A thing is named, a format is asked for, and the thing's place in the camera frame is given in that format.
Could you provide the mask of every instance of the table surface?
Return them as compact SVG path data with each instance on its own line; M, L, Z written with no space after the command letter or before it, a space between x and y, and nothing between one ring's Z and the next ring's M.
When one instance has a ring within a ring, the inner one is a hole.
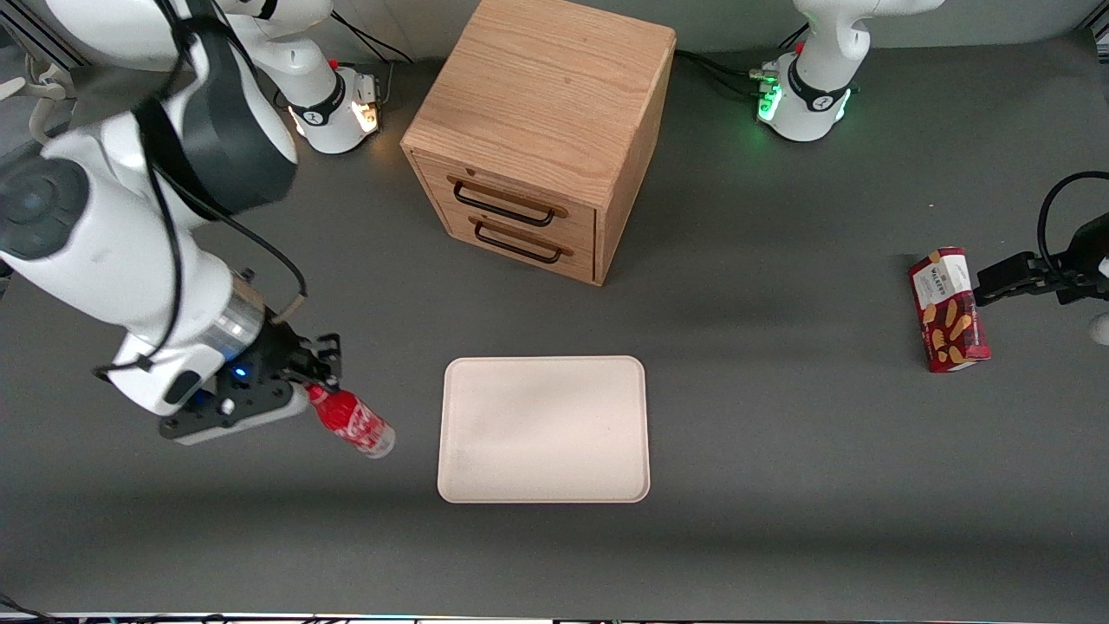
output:
M54 611L1109 618L1109 349L1085 333L1103 305L999 303L983 314L994 360L933 376L905 274L940 245L973 269L1031 248L1051 184L1103 166L1088 35L875 51L813 144L679 62L601 288L442 231L398 147L437 68L399 67L380 135L302 149L289 195L244 217L308 275L293 326L343 335L345 383L394 424L394 453L365 460L311 415L164 442L89 375L122 333L17 278L0 305L6 593ZM1068 190L1052 244L1106 193ZM234 232L199 238L272 300L293 291ZM643 362L650 495L440 500L447 365L570 355Z

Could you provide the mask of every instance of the drawer handle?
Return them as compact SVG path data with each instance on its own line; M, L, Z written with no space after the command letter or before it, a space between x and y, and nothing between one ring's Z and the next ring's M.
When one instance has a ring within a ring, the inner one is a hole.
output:
M535 225L536 227L546 227L546 226L550 225L551 221L554 218L556 212L558 212L557 209L554 209L553 207L551 207L551 208L547 209L547 216L545 218L535 218L532 216L527 216L525 214L518 214L516 212L512 212L511 209L505 209L503 207L499 207L499 206L492 205L491 203L486 203L486 202L480 201L480 200L470 198L470 197L468 197L468 196L466 196L466 195L462 194L462 188L464 187L465 186L462 185L462 181L461 180L458 180L458 181L455 182L455 198L458 200L458 201L460 201L461 203L465 203L466 205L471 205L474 207L479 207L481 209L487 209L487 211L489 211L489 212L491 212L494 214L499 214L499 215L505 216L507 218L512 218L515 221L519 221L520 223L527 223L528 225Z
M539 255L538 253L533 253L526 248L520 248L516 245L498 241L497 238L490 238L489 236L481 233L481 227L484 226L485 223L482 223L481 221L474 222L474 235L477 236L477 238L484 243L491 244L492 246L500 247L505 250L510 250L512 253L522 255L525 257L530 257L531 259L535 259L536 262L542 262L543 264L554 264L556 262L558 262L559 257L562 257L561 247L554 247L554 255Z

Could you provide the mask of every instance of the red bottle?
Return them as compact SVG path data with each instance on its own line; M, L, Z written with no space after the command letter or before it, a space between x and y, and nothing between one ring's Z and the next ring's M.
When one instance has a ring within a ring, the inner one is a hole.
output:
M335 395L318 386L308 386L308 399L319 422L335 436L355 446L372 460L389 454L397 443L397 432L348 390Z

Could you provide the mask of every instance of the wooden drawer cabinet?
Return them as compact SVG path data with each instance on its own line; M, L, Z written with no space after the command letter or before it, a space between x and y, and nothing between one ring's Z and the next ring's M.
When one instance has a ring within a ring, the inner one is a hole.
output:
M447 232L600 285L659 133L671 29L482 0L401 146Z

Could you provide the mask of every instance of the black cable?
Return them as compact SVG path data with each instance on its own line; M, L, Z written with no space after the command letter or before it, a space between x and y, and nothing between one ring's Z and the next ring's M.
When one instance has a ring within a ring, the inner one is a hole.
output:
M3 259L0 259L0 299L3 298L3 293L8 290L8 284L11 283L11 276L14 273L14 268L9 266Z
M146 617L135 617L132 620L119 620L120 622L130 622L132 624L169 624L169 623L207 623L210 621L217 622L230 622L230 620L222 613L212 613L210 615L151 615Z
M374 37L373 34L370 34L368 32L366 32L365 30L362 30L360 28L358 28L358 27L354 25L353 23L348 22L346 20L346 18L344 18L343 16L339 14L338 11L332 11L332 18L334 18L335 21L339 22L340 24L347 27L350 30L350 32L354 32L355 34L362 34L363 37L368 38L370 41L373 41L375 43L378 43L379 45L388 48L389 50L393 50L394 52L400 54L409 63L416 62L416 61L413 60L411 57L409 57L408 54L404 53L399 49L394 48L393 45L389 45L385 41L381 41L380 39Z
M305 298L308 297L308 279L304 276L304 273L296 265L296 263L293 262L292 259L289 259L289 257L287 255L285 255L284 253L282 253L282 250L279 248L277 248L276 246L274 246L269 241L265 239L264 237L262 237L261 235L258 235L257 233L255 233L253 229L251 229L246 225L243 225L242 223L240 223L235 218L233 218L230 215L227 215L226 213L224 213L224 211L217 209L217 208L213 207L210 203L207 203L206 201L204 201L201 197L196 196L195 193L193 193L192 191L190 191L189 188L186 188L184 185L182 185L180 182L177 182L176 180L174 180L172 176L170 176L169 174L166 174L165 170L162 168L161 164L154 163L154 168L165 178L166 182L170 183L171 186L173 186L173 190L179 195L181 195L183 198L185 198L186 201L189 201L193 205L200 207L204 212L208 213L214 218L218 218L220 221L222 221L225 224L230 225L236 232L238 232L240 234L243 234L244 236L246 236L247 238L250 238L251 241L253 241L255 244L257 244L262 248L266 249L271 255L273 255L282 264L284 264L285 267L288 268L291 273L293 273L293 276L296 277L296 283L297 283L297 298L294 298L293 301L289 303L289 305L287 305L285 307L285 309L281 311L281 314L277 315L278 318L282 318L282 317L287 318L288 315L292 314L293 309L295 309L296 306L301 304L301 300L304 300Z
M191 38L197 37L202 32L207 32L222 37L238 50L238 55L246 67L250 68L251 74L257 78L258 68L254 64L254 60L246 52L246 48L238 40L235 31L231 29L231 23L227 22L227 17L222 9L216 7L216 16L192 16L182 19L170 0L154 0L154 3L157 4L165 20L170 22L170 34L173 37L173 43L177 48L177 62L174 65L174 72L182 64L185 54L189 52L189 47L193 43Z
M139 356L126 365L105 365L92 369L92 375L103 380L106 380L108 374L112 371L142 369L149 372L154 364L154 356L165 349L165 346L170 342L170 337L173 336L173 330L177 329L177 320L181 317L181 299L183 298L184 290L184 260L181 257L181 241L177 237L177 227L173 223L173 214L170 213L170 204L166 203L165 195L162 194L162 185L159 184L157 175L154 173L154 168L157 165L154 163L151 154L150 136L140 129L139 139L142 144L143 158L146 161L146 178L150 181L151 188L154 190L154 198L157 201L159 211L162 213L162 224L165 226L165 236L169 238L170 254L173 257L173 307L170 311L170 323L166 325L165 334L162 335L161 340L154 346L154 350L145 356Z
M393 96L393 70L397 67L397 63L389 63L389 78L385 81L385 96L381 98L381 105L389 103L389 98Z
M275 109L283 110L285 106L289 105L289 101L288 101L288 98L285 98L285 103L284 104L278 104L277 103L277 96L278 95L282 96L282 98L285 98L285 94L281 92L281 89L278 89L276 85L274 85L274 95L273 95L273 98L269 98L269 103L273 104Z
M710 71L708 68L701 67L701 69L702 71L704 71L705 75L711 78L716 84L720 84L724 89L728 89L729 91L736 93L739 95L743 95L744 98L754 98L754 99L759 98L759 93L755 93L754 91L744 91L739 86L732 84L731 82L724 80L723 78L716 75L715 73L712 73L712 71Z
M368 39L366 39L362 34L359 34L357 31L355 31L354 27L347 25L347 28L350 29L350 32L353 32L354 35L358 38L358 41L362 41L363 44L365 44L367 48L369 48L369 50L372 52L374 52L374 55L376 55L378 59L380 59L380 61L383 63L389 63L389 59L386 59L385 54L383 54L380 50L378 50L377 48L375 48L374 44Z
M728 65L720 64L716 61L705 57L703 54L698 54L696 52L690 52L689 50L674 50L674 55L681 59L691 60L698 64L714 69L720 73L726 73L728 75L737 75L740 78L747 78L747 72L743 70L732 69Z
M796 41L798 37L801 37L802 34L804 34L806 30L808 30L808 22L805 22L805 25L798 28L797 30L795 30L793 32L793 34L791 34L791 35L786 37L785 39L783 39L782 42L777 44L777 47L779 48L788 48L790 45L793 45L793 42Z
M22 606L18 602L13 601L11 599L11 596L9 596L8 594L4 594L4 593L0 593L0 605L3 605L3 606L6 606L6 607L8 607L8 608L10 608L12 611L18 611L20 613L26 613L28 615L38 617L39 620L42 620L43 622L58 622L58 618L54 617L53 615L49 615L49 614L42 613L41 611L34 611L33 608L28 608L26 606Z
M1040 255L1044 256L1044 260L1047 262L1047 268L1051 273L1051 276L1056 278L1061 284L1066 284L1077 290L1081 290L1082 287L1075 282L1070 275L1064 274L1060 269L1061 267L1056 266L1055 259L1051 258L1051 253L1047 248L1047 216L1048 212L1051 209L1051 204L1055 203L1055 197L1062 192L1071 182L1077 182L1078 180L1086 180L1089 177L1096 177L1099 180L1109 180L1109 171L1080 171L1078 173L1071 173L1051 187L1048 191L1047 196L1044 197L1044 204L1040 206L1039 219L1036 222L1036 244L1039 246Z

